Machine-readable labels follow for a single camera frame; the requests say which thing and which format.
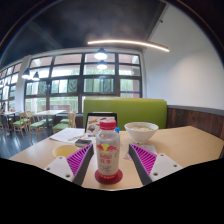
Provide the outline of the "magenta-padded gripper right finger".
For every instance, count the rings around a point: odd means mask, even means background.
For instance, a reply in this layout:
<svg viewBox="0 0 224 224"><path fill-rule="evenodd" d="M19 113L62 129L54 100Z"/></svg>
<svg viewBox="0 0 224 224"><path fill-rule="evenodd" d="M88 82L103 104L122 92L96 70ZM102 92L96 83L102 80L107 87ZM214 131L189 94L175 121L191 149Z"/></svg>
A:
<svg viewBox="0 0 224 224"><path fill-rule="evenodd" d="M130 144L128 153L133 160L143 185L150 184L182 169L164 153L154 154L148 149Z"/></svg>

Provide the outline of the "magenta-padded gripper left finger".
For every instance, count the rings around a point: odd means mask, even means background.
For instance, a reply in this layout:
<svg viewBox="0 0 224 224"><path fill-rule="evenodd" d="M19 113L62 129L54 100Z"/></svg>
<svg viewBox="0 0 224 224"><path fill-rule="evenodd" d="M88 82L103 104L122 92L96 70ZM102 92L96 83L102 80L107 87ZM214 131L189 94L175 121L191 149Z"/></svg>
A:
<svg viewBox="0 0 224 224"><path fill-rule="evenodd" d="M44 170L81 186L93 154L93 145L90 144L67 157L58 156Z"/></svg>

